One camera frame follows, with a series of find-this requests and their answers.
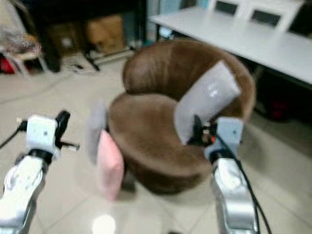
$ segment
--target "black cable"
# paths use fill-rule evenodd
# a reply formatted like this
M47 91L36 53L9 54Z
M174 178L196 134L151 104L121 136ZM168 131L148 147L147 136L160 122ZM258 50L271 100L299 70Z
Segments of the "black cable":
M216 134L216 137L221 141L221 143L222 143L222 144L225 146L225 148L229 151L229 153L231 154L231 157L235 160L237 166L239 167L240 171L242 172L242 174L243 174L243 176L244 176L244 178L245 178L245 180L246 180L247 187L248 187L248 189L249 189L249 191L250 191L250 194L251 194L251 196L252 196L252 200L253 200L254 204L256 205L256 207L260 210L260 213L261 213L261 216L262 216L262 218L263 218L263 221L264 221L264 224L265 224L265 226L266 226L266 229L267 229L267 231L268 231L268 234L272 234L272 231L271 231L269 222L268 222L268 220L267 220L267 218L266 218L266 216L265 216L265 214L264 214L264 212L263 212L263 210L262 210L262 207L261 207L261 205L260 205L258 199L256 198L256 196L255 196L255 194L254 194L254 191L253 191L253 189L252 189L252 186L251 186L251 184L250 184L250 181L249 181L248 178L247 178L247 175L246 175L246 173L245 173L245 171L244 171L244 169L243 169L243 166L242 166L240 160L236 158L235 154L232 152L232 150L230 149L230 147L224 142L224 140L222 139L222 137L220 137L218 134ZM259 225L259 218L258 218L257 209L255 210L255 216L256 216L258 231L259 231L259 233L260 233L260 225Z
M9 138L8 138L7 140L5 140L3 143L1 143L0 149L1 149L3 146L5 146L7 143L9 143L10 140L12 140L12 139L17 135L17 133L19 133L19 132L25 132L26 129L27 129L27 121L26 121L26 120L23 120L23 121L20 123L19 127L15 130L15 132L13 132L13 134L12 134L11 136L9 136Z
M19 130L18 130L18 129L16 129L15 132L13 132L13 134L12 134L7 140L5 140L5 141L0 145L0 149L1 149L3 146L5 146L7 143L9 143L9 141L12 140L12 139L16 136L17 133L19 133Z

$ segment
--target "brown armchair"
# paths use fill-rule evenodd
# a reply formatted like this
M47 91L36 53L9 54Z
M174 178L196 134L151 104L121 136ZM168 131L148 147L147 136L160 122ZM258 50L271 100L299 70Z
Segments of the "brown armchair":
M247 121L254 106L254 80L229 53L201 42L176 40L143 48L126 62L126 92L110 107L109 127L129 170L150 191L178 193L211 172L201 147L181 145L173 114L192 84L221 59L242 93L219 115Z

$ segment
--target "gray pillow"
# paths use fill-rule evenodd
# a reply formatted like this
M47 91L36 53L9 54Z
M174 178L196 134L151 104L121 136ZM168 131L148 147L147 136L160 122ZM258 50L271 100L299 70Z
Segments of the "gray pillow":
M182 145L186 145L193 136L195 115L205 123L239 95L240 89L235 78L223 61L205 72L175 108L175 129Z
M97 163L98 142L103 129L107 129L107 109L104 100L99 100L92 108L86 126L86 149L89 159Z

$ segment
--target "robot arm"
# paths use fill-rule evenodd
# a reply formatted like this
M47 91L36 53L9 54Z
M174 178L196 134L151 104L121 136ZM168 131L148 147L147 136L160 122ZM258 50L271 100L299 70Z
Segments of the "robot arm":
M220 117L215 141L205 149L205 157L213 165L211 188L216 198L219 232L222 234L260 233L257 208L271 233L268 222L252 191L237 158L243 122L237 118Z
M29 153L18 158L5 177L0 200L0 234L28 233L48 166L60 157L63 145L78 149L76 145L60 141L69 117L67 111L62 111L56 119L37 115L28 119L26 145Z

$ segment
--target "chair backrest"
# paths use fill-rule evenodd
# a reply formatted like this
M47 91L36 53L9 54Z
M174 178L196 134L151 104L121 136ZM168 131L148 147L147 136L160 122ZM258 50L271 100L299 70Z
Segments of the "chair backrest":
M210 0L209 12L224 12L287 32L304 0Z
M131 57L123 70L123 84L130 94L158 93L179 101L193 83L218 61L231 69L242 90L223 116L246 120L254 106L254 80L233 55L193 40L171 40L145 47Z

